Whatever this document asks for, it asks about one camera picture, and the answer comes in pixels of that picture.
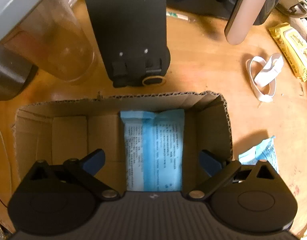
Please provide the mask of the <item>yellow wet wipes pack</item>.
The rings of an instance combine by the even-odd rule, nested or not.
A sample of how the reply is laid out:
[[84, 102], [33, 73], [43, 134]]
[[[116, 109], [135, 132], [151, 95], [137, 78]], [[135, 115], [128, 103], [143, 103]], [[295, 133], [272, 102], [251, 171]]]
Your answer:
[[281, 23], [268, 31], [285, 55], [296, 78], [307, 81], [307, 42], [300, 33], [288, 23]]

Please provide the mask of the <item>black phone stand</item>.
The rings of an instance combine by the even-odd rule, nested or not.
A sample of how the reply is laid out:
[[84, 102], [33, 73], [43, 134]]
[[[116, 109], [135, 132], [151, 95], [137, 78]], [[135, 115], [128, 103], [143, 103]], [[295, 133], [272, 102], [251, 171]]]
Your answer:
[[170, 65], [166, 0], [85, 0], [113, 87], [162, 85]]

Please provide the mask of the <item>grey rice cooker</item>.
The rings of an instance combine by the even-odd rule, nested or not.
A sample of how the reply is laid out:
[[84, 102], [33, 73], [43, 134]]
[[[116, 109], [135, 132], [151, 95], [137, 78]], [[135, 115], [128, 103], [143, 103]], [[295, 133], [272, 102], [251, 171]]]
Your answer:
[[0, 101], [19, 95], [33, 80], [38, 67], [0, 45]]

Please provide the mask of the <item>open cardboard box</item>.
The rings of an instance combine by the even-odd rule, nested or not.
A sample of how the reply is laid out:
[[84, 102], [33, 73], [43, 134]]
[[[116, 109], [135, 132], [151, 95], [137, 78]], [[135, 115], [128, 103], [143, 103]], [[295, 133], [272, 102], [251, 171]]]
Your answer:
[[58, 165], [101, 148], [106, 160], [96, 177], [123, 193], [126, 165], [120, 112], [179, 108], [185, 110], [182, 189], [189, 191], [205, 179], [198, 165], [202, 150], [224, 160], [233, 156], [227, 103], [215, 92], [113, 96], [23, 106], [17, 110], [14, 126], [17, 176], [24, 178], [37, 160]]

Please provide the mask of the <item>blue snack pack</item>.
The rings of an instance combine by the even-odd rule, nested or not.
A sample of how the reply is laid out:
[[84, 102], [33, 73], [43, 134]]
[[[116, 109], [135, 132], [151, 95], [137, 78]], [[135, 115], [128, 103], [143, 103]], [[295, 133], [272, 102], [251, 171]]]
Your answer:
[[128, 191], [182, 189], [184, 109], [122, 111]]
[[273, 166], [276, 172], [279, 173], [274, 139], [275, 136], [264, 139], [258, 145], [253, 146], [246, 152], [240, 154], [238, 156], [239, 162], [243, 165], [255, 165], [260, 160], [266, 160]]

